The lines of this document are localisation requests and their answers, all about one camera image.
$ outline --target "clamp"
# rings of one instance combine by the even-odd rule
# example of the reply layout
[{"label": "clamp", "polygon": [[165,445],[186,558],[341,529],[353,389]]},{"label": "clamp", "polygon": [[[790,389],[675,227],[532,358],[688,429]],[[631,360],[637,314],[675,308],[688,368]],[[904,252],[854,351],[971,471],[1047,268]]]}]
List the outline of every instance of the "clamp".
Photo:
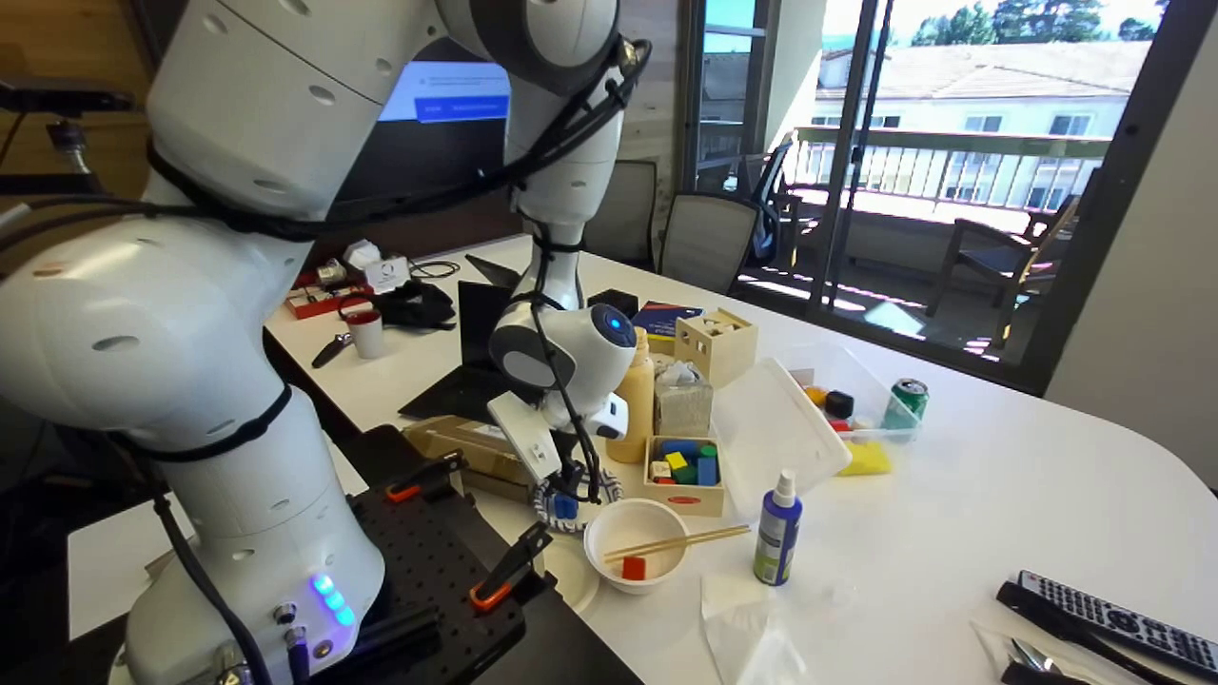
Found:
[{"label": "clamp", "polygon": [[551,536],[546,521],[531,525],[495,564],[495,572],[470,591],[470,604],[475,614],[495,614],[517,591],[517,582],[532,573],[532,558],[550,549],[550,542]]}]

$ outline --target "blue spray can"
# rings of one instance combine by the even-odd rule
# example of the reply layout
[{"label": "blue spray can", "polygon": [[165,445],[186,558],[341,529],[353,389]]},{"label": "blue spray can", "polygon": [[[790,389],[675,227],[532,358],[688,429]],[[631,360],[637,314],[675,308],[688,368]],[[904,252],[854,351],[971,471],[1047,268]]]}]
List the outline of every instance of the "blue spray can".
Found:
[{"label": "blue spray can", "polygon": [[766,587],[783,587],[791,572],[791,553],[799,536],[802,501],[795,496],[795,474],[781,471],[777,488],[762,500],[762,525],[758,525],[758,557],[753,573]]}]

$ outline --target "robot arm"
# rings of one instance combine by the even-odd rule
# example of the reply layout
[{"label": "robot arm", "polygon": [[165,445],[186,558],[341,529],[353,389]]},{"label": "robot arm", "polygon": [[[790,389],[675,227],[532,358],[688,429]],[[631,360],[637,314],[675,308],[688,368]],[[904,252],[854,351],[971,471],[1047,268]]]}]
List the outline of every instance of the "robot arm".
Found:
[{"label": "robot arm", "polygon": [[[617,2],[439,2],[455,38],[512,70],[516,105],[507,156],[517,160],[551,138],[577,105],[597,110],[626,86],[626,70],[641,60],[617,38]],[[579,247],[597,213],[621,145],[621,110],[577,151],[542,167],[516,190],[516,208],[532,233],[532,261],[516,304],[490,335],[490,358],[522,384],[546,393],[542,402],[517,394],[490,401],[495,421],[522,451],[532,483],[577,491],[577,471],[551,429],[577,429],[597,496],[597,458],[588,429],[621,438],[629,402],[615,394],[631,360],[631,323],[609,308],[584,308]]]},{"label": "robot arm", "polygon": [[[615,85],[641,70],[615,18],[617,0],[191,0],[148,91],[145,203],[82,208],[117,219],[0,285],[0,394],[125,432],[155,459],[196,521],[203,572],[253,633],[235,642],[259,647],[243,662],[266,662],[257,682],[290,679],[287,637],[302,633],[329,647],[314,672],[343,662],[386,582],[310,394],[263,353],[263,321],[310,241],[330,227],[320,216],[398,73],[446,27],[516,73],[507,156],[517,165],[507,167],[538,252],[495,351],[550,393],[531,420],[512,415],[526,425],[517,445],[542,445],[542,425],[615,421],[629,332],[584,308],[577,273],[621,138]],[[22,208],[0,219],[22,219],[0,252],[37,227]],[[214,682],[240,662],[226,625],[182,564],[167,564],[125,621],[121,662],[134,682]]]}]

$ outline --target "black remote control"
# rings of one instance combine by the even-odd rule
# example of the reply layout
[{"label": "black remote control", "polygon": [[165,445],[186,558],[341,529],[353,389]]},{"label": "black remote control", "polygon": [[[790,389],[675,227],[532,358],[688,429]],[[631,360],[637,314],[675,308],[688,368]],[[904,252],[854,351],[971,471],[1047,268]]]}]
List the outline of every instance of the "black remote control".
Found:
[{"label": "black remote control", "polygon": [[1075,625],[1126,642],[1144,656],[1155,656],[1161,662],[1173,662],[1197,679],[1218,682],[1218,642],[1180,633],[1173,625],[1151,621],[1144,614],[1132,614],[1125,604],[1111,604],[1104,597],[1081,592],[1075,587],[1051,582],[1042,573],[1019,572],[1005,591],[999,592],[1009,608],[1026,614],[1035,625],[1064,625],[1066,614]]}]

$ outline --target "patio chair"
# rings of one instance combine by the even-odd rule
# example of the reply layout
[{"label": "patio chair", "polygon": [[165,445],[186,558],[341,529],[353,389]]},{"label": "patio chair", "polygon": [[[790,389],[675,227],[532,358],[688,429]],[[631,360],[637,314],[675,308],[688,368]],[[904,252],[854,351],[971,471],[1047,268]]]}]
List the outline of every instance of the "patio chair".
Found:
[{"label": "patio chair", "polygon": [[1019,237],[977,219],[956,219],[925,314],[941,312],[952,271],[967,268],[976,279],[995,285],[999,327],[991,335],[991,351],[1000,351],[1014,339],[1019,297],[1042,293],[1057,273],[1066,252],[1064,237],[1075,233],[1075,224],[1079,194],[1071,194],[1057,213],[1027,213],[1027,227]]}]

